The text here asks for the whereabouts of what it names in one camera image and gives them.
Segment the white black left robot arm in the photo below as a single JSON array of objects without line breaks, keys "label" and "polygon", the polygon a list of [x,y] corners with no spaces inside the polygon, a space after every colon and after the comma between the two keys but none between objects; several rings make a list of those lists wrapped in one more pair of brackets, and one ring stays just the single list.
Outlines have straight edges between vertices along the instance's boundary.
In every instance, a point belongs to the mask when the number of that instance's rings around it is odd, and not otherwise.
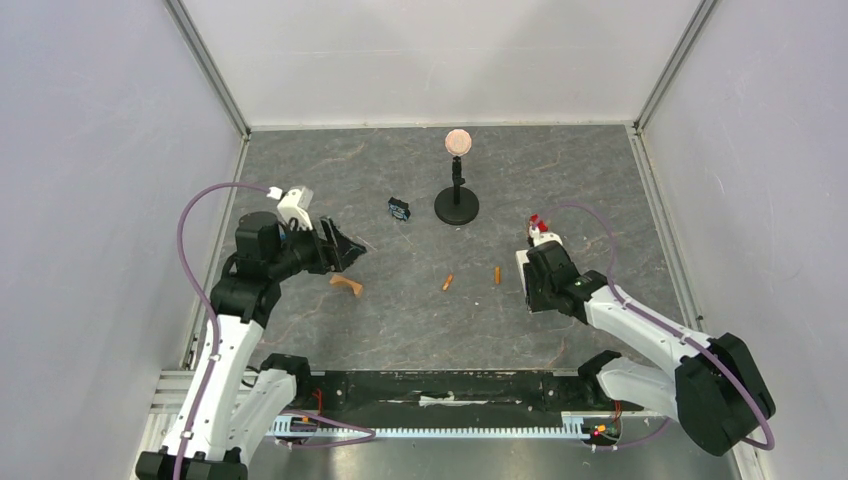
[{"label": "white black left robot arm", "polygon": [[212,289],[212,315],[186,399],[162,446],[140,454],[140,479],[247,478],[275,418],[287,406],[304,407],[314,393],[306,358],[272,354],[247,397],[238,398],[282,282],[303,272],[340,273],[367,251],[328,217],[314,230],[271,212],[242,216],[235,243]]}]

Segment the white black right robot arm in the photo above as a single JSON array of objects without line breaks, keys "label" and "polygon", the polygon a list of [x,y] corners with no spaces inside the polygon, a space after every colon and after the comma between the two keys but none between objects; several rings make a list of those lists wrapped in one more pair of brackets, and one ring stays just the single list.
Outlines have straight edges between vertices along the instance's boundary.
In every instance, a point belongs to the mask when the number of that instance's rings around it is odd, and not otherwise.
[{"label": "white black right robot arm", "polygon": [[774,399],[746,343],[711,337],[662,316],[605,275],[579,272],[560,241],[549,238],[515,254],[530,312],[556,311],[611,334],[643,357],[637,364],[604,351],[585,362],[580,400],[602,408],[617,400],[645,407],[680,425],[702,450],[722,456],[752,433],[774,445],[768,425]]}]

